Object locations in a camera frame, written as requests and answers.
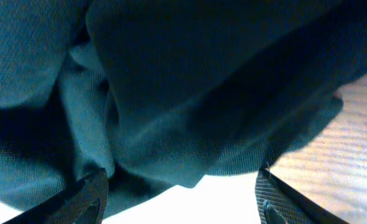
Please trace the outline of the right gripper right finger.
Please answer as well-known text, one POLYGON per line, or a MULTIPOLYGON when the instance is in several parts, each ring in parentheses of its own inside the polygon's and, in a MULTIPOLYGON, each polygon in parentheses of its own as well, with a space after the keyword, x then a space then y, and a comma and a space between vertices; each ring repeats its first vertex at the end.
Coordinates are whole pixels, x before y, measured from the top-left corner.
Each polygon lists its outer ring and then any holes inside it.
POLYGON ((262 224, 348 224, 267 169, 258 172, 255 196, 262 224))

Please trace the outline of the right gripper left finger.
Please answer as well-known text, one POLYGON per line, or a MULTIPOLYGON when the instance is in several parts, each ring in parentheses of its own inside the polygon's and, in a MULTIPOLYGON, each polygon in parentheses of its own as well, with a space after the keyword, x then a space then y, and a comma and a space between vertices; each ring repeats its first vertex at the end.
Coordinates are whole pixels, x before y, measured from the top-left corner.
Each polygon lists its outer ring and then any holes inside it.
POLYGON ((100 168, 4 224, 101 224, 108 190, 106 170, 100 168))

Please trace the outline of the black t-shirt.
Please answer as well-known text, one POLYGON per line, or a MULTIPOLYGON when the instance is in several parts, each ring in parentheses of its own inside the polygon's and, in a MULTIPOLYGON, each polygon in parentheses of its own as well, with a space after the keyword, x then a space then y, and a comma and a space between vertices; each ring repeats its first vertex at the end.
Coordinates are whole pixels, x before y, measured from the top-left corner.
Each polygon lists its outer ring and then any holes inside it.
POLYGON ((367 1, 0 0, 0 201, 105 169, 106 216, 311 142, 367 73, 367 1))

